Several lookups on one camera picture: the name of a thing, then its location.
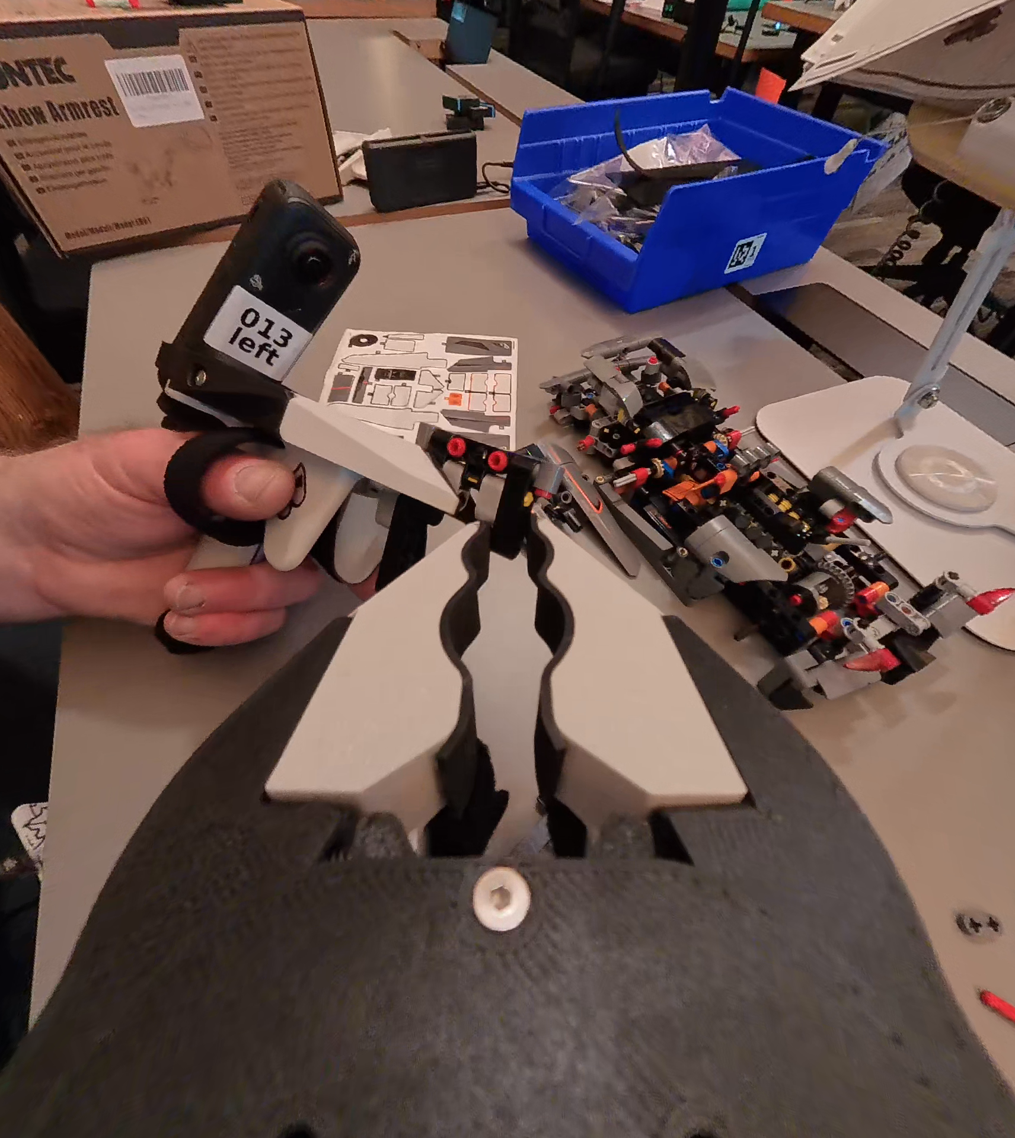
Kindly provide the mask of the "black white lego frame subassembly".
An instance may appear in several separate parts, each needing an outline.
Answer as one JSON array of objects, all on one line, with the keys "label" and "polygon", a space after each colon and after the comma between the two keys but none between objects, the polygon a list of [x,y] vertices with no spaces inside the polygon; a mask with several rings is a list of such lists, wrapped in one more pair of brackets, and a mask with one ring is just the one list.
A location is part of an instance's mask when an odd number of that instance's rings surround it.
[{"label": "black white lego frame subassembly", "polygon": [[457,506],[449,516],[462,522],[487,523],[490,551],[515,559],[531,530],[544,461],[426,423],[416,428],[415,444],[457,495]]}]

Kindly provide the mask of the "lego sticker sheet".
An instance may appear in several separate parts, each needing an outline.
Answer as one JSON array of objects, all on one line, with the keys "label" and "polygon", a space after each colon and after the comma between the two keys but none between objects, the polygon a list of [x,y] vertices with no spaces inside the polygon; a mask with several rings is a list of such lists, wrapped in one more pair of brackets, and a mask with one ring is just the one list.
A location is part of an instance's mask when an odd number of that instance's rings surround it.
[{"label": "lego sticker sheet", "polygon": [[407,440],[423,424],[515,450],[514,337],[349,329],[321,402]]}]

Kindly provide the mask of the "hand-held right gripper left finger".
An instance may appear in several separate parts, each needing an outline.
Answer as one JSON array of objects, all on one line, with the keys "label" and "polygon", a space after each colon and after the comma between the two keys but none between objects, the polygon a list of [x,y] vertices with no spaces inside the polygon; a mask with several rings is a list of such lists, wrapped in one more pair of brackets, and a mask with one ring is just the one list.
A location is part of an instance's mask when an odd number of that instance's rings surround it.
[{"label": "hand-held right gripper left finger", "polygon": [[456,533],[358,607],[266,784],[274,800],[389,814],[434,856],[477,856],[509,800],[475,726],[490,526]]}]

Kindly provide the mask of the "person's left hand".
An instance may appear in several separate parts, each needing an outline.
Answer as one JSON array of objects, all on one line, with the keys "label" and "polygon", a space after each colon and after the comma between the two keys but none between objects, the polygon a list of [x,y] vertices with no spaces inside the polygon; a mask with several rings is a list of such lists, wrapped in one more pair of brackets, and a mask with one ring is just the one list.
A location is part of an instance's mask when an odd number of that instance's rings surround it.
[{"label": "person's left hand", "polygon": [[195,648],[226,648],[282,627],[325,576],[314,564],[191,567],[198,535],[164,490],[185,434],[97,434],[14,462],[20,503],[9,586],[20,620],[90,617],[152,625]]}]

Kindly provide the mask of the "blue plastic bin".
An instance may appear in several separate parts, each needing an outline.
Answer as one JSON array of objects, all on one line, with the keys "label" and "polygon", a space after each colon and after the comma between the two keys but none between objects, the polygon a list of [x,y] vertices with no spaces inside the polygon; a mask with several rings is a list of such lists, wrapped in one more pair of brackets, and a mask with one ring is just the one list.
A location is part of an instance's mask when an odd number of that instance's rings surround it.
[{"label": "blue plastic bin", "polygon": [[[672,188],[632,249],[558,200],[569,178],[620,156],[614,125],[633,145],[709,127],[748,170]],[[824,158],[856,137],[866,178],[855,163],[827,178]],[[811,259],[885,149],[735,89],[536,109],[520,126],[511,206],[533,244],[636,313]]]}]

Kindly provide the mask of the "pale round disc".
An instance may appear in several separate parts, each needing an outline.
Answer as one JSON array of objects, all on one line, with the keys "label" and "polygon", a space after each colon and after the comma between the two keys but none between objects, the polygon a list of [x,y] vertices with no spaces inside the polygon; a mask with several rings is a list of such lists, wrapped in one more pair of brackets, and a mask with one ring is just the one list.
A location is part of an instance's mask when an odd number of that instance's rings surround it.
[{"label": "pale round disc", "polygon": [[873,468],[896,497],[929,517],[976,516],[998,501],[998,480],[977,459],[934,444],[880,448]]}]

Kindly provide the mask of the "black flat device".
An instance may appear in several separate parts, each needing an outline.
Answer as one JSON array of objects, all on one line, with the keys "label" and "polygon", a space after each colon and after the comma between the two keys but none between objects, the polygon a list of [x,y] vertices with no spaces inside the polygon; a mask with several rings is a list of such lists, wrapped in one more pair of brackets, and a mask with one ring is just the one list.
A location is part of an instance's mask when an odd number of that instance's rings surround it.
[{"label": "black flat device", "polygon": [[365,140],[362,155],[379,214],[465,203],[478,192],[475,132]]}]

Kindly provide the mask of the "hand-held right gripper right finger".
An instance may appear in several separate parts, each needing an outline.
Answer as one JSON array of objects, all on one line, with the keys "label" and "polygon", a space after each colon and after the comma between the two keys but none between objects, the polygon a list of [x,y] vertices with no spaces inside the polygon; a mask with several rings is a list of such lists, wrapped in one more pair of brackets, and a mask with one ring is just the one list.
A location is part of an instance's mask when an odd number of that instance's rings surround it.
[{"label": "hand-held right gripper right finger", "polygon": [[540,678],[535,772],[552,852],[576,857],[611,820],[744,803],[746,784],[678,645],[686,624],[544,518],[527,562]]}]

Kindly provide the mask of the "silver orange-striped lego panel subassembly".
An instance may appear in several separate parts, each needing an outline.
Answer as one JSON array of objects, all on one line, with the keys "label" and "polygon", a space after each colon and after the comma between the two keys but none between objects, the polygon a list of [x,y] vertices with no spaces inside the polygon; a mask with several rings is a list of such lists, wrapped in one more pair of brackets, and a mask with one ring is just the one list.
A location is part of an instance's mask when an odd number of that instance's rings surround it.
[{"label": "silver orange-striped lego panel subassembly", "polygon": [[521,453],[539,464],[533,483],[536,508],[572,535],[589,528],[625,574],[637,577],[642,564],[639,553],[614,522],[599,488],[572,453],[550,443],[531,444]]}]

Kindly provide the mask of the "brown cardboard box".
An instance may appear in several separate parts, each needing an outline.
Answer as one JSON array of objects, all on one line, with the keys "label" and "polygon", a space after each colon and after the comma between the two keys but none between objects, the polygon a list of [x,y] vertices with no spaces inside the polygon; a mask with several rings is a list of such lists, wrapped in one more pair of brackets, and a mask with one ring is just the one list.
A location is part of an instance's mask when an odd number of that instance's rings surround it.
[{"label": "brown cardboard box", "polygon": [[59,255],[341,203],[302,8],[0,2],[0,178]]}]

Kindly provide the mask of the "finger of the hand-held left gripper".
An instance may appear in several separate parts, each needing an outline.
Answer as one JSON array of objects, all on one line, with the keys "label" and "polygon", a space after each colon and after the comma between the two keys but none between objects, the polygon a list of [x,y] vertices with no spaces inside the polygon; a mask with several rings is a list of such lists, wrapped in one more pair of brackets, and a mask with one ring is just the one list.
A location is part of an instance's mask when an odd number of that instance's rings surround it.
[{"label": "finger of the hand-held left gripper", "polygon": [[286,405],[279,434],[286,444],[388,490],[415,498],[445,516],[457,513],[457,493],[429,454],[413,442],[297,394]]}]

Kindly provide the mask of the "lego instruction booklet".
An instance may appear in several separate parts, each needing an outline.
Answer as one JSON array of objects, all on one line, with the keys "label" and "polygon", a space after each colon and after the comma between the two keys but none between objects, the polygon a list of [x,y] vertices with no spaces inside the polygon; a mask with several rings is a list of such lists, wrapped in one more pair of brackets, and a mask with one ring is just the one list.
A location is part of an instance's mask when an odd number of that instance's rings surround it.
[{"label": "lego instruction booklet", "polygon": [[835,83],[975,109],[1015,98],[1015,1],[859,1],[802,55],[794,91]]}]

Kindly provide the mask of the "grey black lego car model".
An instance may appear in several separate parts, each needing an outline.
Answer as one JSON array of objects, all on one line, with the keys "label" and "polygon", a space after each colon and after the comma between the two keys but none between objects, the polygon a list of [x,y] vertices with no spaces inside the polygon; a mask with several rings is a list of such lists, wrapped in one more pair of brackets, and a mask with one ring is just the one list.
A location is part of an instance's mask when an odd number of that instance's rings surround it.
[{"label": "grey black lego car model", "polygon": [[685,603],[723,594],[776,662],[757,688],[809,709],[927,668],[933,649],[1015,589],[947,571],[907,595],[886,553],[857,534],[892,508],[834,465],[790,476],[770,443],[743,443],[704,366],[662,337],[600,344],[542,386],[550,417],[606,465],[600,512]]}]

